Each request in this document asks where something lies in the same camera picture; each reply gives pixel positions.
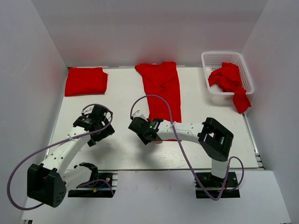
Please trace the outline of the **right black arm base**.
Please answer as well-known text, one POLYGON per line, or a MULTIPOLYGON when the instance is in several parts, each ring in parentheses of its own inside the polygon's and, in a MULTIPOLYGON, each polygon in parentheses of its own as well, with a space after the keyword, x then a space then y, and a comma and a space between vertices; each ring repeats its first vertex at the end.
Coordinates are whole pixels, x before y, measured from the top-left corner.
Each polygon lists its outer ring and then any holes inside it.
MULTIPOLYGON (((217 198, 222 187, 223 180, 218 177, 212 177, 210 172, 198 172, 196 173, 198 179, 202 185, 206 188, 208 193, 217 198)), ((195 194, 197 199, 208 199, 209 197, 200 187, 198 182, 195 180, 195 194)), ((238 180, 235 172, 229 172, 227 182, 221 198, 240 198, 240 192, 238 188, 238 180)))

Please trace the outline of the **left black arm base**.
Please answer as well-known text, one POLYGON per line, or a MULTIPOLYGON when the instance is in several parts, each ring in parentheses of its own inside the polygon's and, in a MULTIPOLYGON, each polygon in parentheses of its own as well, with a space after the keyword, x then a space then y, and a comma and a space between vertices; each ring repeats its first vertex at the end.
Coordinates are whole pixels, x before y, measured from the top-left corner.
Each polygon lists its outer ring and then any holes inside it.
POLYGON ((99 171, 92 183, 81 184, 68 192, 69 198, 113 198, 118 180, 117 171, 99 171))

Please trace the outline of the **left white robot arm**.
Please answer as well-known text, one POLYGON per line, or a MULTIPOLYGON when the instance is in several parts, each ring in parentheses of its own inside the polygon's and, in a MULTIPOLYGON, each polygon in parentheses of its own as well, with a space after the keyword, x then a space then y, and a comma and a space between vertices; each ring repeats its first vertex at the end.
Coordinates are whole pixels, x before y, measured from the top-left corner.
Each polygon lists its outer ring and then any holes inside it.
POLYGON ((93 104, 90 113, 82 111, 57 149, 39 165, 28 168, 27 196, 56 208, 70 190, 96 185, 99 182, 96 165, 82 162, 73 170, 67 168, 84 145, 92 147, 114 134, 112 119, 113 112, 103 105, 93 104))

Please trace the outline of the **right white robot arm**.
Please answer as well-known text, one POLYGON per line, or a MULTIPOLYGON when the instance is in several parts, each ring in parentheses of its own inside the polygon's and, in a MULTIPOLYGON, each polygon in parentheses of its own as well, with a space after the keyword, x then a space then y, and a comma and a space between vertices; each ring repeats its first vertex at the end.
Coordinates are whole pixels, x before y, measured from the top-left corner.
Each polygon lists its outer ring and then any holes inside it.
POLYGON ((216 187, 228 180, 228 156, 234 135, 214 118, 206 118, 203 123, 171 123, 163 119, 150 121, 144 116, 131 118, 129 129, 137 134, 146 145, 153 141, 176 140, 198 143, 212 159, 209 180, 216 187))

